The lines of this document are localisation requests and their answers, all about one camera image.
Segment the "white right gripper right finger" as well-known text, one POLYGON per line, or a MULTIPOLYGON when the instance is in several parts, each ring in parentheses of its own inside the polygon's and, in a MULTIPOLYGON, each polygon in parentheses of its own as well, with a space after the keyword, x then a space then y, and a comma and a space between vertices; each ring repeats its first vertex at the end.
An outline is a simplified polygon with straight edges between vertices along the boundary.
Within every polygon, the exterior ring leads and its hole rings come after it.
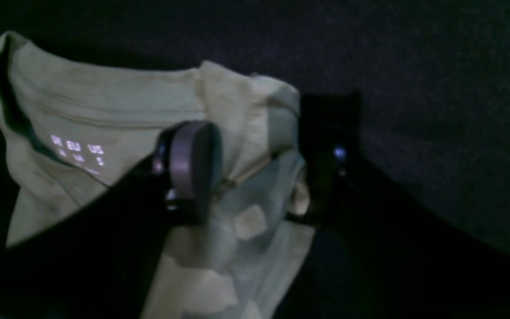
POLYGON ((315 230, 275 319, 510 319, 510 256, 433 216, 366 159, 360 93, 300 101, 315 230))

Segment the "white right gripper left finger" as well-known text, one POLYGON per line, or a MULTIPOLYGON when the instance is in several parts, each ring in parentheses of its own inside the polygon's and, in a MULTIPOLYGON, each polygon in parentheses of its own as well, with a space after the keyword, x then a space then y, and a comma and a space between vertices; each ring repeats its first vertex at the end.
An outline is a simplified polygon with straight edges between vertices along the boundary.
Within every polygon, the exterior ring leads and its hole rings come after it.
POLYGON ((79 212, 0 253, 0 319, 137 319, 169 232, 209 215, 219 133, 183 121, 79 212))

